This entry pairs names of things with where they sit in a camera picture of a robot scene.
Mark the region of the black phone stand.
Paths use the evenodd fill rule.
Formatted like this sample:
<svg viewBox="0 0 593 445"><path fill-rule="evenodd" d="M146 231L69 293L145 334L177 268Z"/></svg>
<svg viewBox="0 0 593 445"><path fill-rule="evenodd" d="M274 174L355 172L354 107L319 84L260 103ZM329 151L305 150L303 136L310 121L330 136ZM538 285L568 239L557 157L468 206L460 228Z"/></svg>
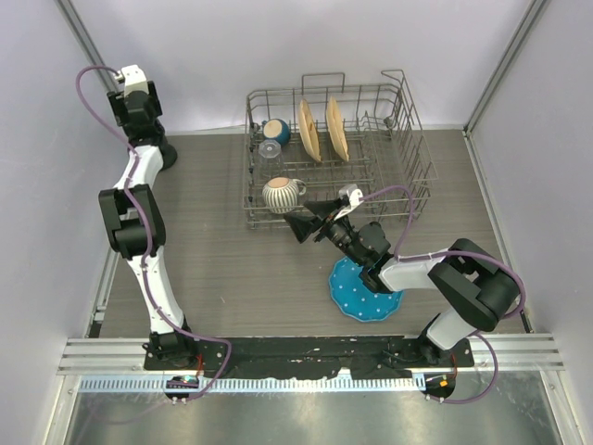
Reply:
<svg viewBox="0 0 593 445"><path fill-rule="evenodd" d="M168 141L166 131L160 120L156 120L155 128L157 135L155 136L155 142L157 143L159 152L161 154L163 165L161 170L165 171L171 168L178 158L176 148Z"/></svg>

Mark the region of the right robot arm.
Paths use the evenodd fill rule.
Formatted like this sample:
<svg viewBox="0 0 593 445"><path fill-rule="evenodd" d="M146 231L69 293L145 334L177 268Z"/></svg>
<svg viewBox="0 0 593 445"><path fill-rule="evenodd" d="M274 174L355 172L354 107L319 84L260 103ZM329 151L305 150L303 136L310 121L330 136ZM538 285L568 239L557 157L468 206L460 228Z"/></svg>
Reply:
<svg viewBox="0 0 593 445"><path fill-rule="evenodd" d="M378 322L399 309L410 289L433 289L448 302L412 340L395 354L403 363L438 366L453 348L475 331L491 332L521 294L517 275L467 238L450 248L417 257L392 251L380 223L356 228L345 197L308 201L306 213L286 213L298 242L329 240L344 255L328 278L330 297L340 311L360 322Z"/></svg>

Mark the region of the grey wire dish rack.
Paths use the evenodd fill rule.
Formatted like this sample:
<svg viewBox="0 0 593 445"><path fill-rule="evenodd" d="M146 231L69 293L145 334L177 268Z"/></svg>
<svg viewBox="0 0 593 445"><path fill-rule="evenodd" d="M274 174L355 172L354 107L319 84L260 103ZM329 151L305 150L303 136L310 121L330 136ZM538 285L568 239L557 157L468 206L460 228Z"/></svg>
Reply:
<svg viewBox="0 0 593 445"><path fill-rule="evenodd" d="M347 83L343 72L305 74L297 87L259 89L246 97L243 210L252 228L282 227L284 219L271 213L262 197L270 180L259 175L258 149L265 140L264 121L281 119L291 131L282 146L283 177L303 181L307 192L301 201L336 197L340 188L357 184L372 195L358 215L382 220L419 216L437 178L423 126L403 70L384 70L378 83ZM334 151L326 123L333 96L340 108L349 161ZM322 161L306 152L298 126L302 99L309 103L319 136Z"/></svg>

